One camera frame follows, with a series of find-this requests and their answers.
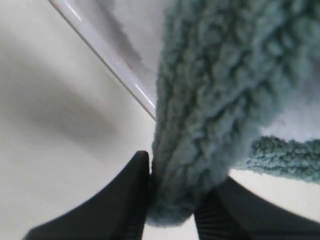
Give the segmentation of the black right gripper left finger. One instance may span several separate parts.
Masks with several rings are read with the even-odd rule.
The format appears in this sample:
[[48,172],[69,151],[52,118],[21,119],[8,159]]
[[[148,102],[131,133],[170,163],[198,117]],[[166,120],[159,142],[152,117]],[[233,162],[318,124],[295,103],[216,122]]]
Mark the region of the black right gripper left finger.
[[150,199],[149,155],[137,151],[100,192],[28,231],[26,240],[141,240]]

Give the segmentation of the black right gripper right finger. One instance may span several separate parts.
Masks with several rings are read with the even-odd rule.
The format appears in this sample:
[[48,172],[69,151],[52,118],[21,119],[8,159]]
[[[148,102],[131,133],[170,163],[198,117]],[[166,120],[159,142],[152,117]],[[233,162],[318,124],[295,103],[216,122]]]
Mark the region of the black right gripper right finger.
[[318,240],[319,223],[280,208],[232,178],[214,187],[194,212],[201,240]]

